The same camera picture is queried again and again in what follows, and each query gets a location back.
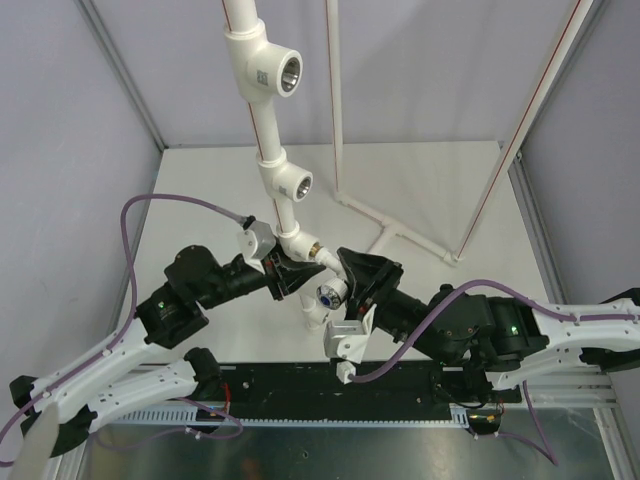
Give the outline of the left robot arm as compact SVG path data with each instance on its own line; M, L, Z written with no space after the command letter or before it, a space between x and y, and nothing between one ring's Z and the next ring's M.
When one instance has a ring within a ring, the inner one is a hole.
M44 410L56 406L51 454L57 457L131 411L164 400L212 398L222 392L224 381L213 353L203 347L131 381L123 377L204 329L209 323L205 311L263 288L282 300L324 269L288 258L279 245L256 265L242 255L221 265L206 247L188 246L166 268L166 282L134 307L119 331L47 377L22 375L11 382L19 410L14 421L28 434Z

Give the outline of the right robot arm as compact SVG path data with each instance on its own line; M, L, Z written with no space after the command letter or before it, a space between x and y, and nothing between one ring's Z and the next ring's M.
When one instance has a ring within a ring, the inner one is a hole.
M400 263L338 250L346 275L346 318L370 324L400 342L379 368L359 374L354 361L337 368L343 383L386 375L411 348L446 367L467 369L464 393L476 401L560 368L603 372L639 366L639 290L591 305L534 301L489 279L443 284L429 302L400 290Z

